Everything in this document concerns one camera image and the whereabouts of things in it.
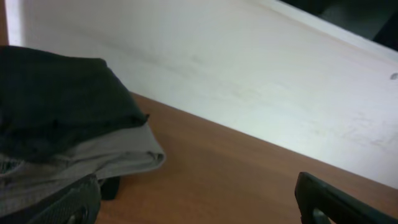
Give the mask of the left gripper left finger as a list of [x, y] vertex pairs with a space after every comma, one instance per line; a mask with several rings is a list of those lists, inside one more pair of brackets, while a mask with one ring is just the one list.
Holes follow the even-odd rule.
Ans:
[[90, 174], [33, 206], [2, 217], [1, 224], [94, 223], [100, 206], [100, 186]]

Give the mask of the folded black garment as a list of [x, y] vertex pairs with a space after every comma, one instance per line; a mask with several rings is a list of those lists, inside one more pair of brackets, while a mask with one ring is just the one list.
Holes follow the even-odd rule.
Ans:
[[120, 180], [120, 177], [112, 177], [98, 181], [102, 200], [110, 201], [116, 198], [119, 190]]

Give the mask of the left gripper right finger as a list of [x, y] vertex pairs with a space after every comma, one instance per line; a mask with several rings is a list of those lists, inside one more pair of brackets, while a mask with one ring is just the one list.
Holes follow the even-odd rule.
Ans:
[[302, 224], [397, 224], [397, 219], [370, 207], [308, 172], [300, 172], [295, 198]]

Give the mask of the folded grey trousers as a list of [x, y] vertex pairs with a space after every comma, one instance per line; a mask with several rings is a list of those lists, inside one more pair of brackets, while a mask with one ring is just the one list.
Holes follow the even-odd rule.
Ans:
[[165, 152], [148, 124], [91, 139], [43, 163], [1, 156], [1, 216], [34, 205], [86, 175], [102, 180], [136, 174], [164, 161]]

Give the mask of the black Nike t-shirt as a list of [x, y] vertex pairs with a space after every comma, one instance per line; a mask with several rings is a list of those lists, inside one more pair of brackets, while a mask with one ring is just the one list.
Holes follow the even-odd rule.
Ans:
[[147, 122], [100, 58], [1, 47], [1, 152], [44, 161], [81, 142]]

